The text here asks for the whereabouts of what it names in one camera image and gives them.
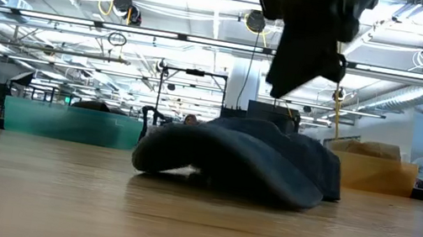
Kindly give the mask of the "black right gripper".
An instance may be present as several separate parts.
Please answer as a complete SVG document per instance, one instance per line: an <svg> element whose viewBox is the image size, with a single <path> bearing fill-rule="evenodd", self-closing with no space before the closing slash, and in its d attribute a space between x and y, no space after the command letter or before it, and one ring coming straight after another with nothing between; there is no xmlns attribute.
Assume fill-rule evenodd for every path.
<svg viewBox="0 0 423 237"><path fill-rule="evenodd" d="M259 0L263 16L283 21L283 33L272 59L267 83L270 96L281 98L322 76L339 82L346 59L337 44L352 42L359 18L378 0Z"/></svg>

